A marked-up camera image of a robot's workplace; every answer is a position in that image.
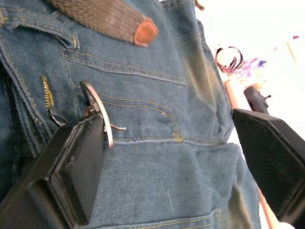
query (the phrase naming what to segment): blue denim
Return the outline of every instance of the blue denim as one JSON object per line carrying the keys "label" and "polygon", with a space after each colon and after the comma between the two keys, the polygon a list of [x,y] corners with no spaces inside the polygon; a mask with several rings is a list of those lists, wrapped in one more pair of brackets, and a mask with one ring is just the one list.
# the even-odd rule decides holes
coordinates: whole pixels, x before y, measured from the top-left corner
{"label": "blue denim", "polygon": [[[70,120],[84,114],[79,81],[87,80],[111,123],[127,131],[113,130],[115,156],[104,145],[90,224],[76,228],[260,228],[256,183],[239,147],[226,143],[232,109],[194,0],[126,3],[160,31],[147,48],[93,31],[44,0],[0,1],[0,61],[11,80],[0,81],[1,159],[19,166],[56,131],[43,77]],[[8,187],[13,169],[0,166]]]}

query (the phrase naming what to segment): denim fabric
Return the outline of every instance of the denim fabric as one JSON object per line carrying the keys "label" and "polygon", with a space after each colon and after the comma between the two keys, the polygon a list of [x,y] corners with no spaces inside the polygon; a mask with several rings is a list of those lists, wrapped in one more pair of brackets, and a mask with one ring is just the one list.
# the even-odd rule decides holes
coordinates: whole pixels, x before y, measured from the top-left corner
{"label": "denim fabric", "polygon": [[[70,120],[84,114],[79,81],[87,80],[111,123],[127,131],[113,131],[115,156],[104,146],[91,222],[76,228],[260,228],[257,186],[239,147],[226,143],[231,107],[194,1],[126,2],[160,31],[147,48],[95,32],[43,0],[0,1],[0,60],[31,155],[57,129],[44,80]],[[13,165],[15,120],[2,81],[1,157]]]}

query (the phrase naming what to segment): black object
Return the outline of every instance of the black object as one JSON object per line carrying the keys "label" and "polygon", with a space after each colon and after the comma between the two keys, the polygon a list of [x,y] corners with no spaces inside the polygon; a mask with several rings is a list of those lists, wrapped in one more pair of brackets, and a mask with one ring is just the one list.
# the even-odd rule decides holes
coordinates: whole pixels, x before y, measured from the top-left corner
{"label": "black object", "polygon": [[305,141],[283,120],[235,109],[249,169],[276,217],[305,228]]}
{"label": "black object", "polygon": [[100,115],[60,127],[0,206],[1,229],[67,229],[88,224],[100,176]]}
{"label": "black object", "polygon": [[244,94],[253,111],[269,114],[266,99],[270,98],[270,95],[264,98],[253,86],[246,88]]}

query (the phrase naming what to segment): metal clip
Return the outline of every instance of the metal clip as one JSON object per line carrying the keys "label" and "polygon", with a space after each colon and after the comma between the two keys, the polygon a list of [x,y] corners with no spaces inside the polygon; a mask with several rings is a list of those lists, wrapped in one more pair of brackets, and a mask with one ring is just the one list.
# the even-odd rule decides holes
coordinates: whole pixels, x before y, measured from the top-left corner
{"label": "metal clip", "polygon": [[91,110],[94,109],[95,112],[100,114],[101,118],[104,120],[105,129],[106,129],[107,138],[108,138],[109,150],[110,150],[110,153],[112,155],[114,155],[114,145],[113,145],[113,137],[112,137],[111,128],[122,131],[122,130],[126,130],[126,127],[121,128],[121,127],[117,127],[115,125],[111,125],[109,117],[106,112],[106,109],[105,109],[101,99],[97,95],[96,91],[94,90],[94,88],[87,81],[80,81],[80,86],[81,86],[81,90],[86,98],[86,101],[90,104],[90,106],[89,106],[89,107],[91,107],[90,109]]}

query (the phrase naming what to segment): worn denim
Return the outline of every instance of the worn denim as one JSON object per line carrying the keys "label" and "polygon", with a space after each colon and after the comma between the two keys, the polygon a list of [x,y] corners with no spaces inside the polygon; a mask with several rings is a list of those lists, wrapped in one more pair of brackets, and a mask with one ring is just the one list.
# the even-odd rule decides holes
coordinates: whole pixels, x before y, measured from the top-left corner
{"label": "worn denim", "polygon": [[115,156],[104,145],[90,224],[76,228],[260,228],[257,186],[239,147],[226,143],[231,107],[194,1],[126,2],[160,31],[147,48],[93,31],[44,0],[0,1],[2,195],[20,160],[37,156],[57,129],[46,80],[70,120],[84,114],[79,81],[87,80],[111,123],[127,131],[113,131]]}

